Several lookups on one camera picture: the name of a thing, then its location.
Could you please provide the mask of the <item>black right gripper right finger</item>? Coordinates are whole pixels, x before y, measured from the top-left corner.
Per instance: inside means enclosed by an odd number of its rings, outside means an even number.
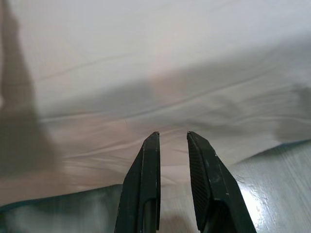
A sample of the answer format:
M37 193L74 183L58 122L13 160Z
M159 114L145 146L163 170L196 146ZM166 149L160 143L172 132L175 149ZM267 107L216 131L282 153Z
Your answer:
M187 133L190 183L197 228L202 233L254 233L240 188L208 140Z

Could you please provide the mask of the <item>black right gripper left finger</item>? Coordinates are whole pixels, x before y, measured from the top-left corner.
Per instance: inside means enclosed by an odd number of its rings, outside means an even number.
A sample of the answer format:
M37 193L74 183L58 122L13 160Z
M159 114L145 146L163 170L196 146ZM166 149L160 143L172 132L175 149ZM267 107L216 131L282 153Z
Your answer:
M153 132L144 140L124 178L114 232L157 232L160 194L159 133Z

